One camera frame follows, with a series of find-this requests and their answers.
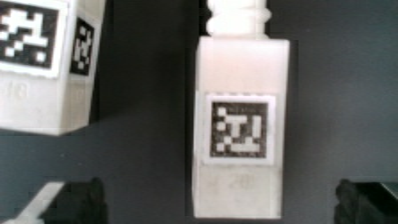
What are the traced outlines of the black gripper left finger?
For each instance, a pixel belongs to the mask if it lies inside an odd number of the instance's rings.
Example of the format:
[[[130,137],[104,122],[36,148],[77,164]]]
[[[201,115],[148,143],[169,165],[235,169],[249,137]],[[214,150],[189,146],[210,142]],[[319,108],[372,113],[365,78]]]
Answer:
[[[109,224],[102,179],[49,182],[11,224]]]

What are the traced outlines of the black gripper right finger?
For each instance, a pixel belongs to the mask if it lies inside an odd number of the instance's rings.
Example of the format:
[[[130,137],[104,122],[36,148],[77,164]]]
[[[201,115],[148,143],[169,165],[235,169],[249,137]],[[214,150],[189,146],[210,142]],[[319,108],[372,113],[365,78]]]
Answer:
[[[336,187],[335,224],[398,224],[398,182],[352,182]]]

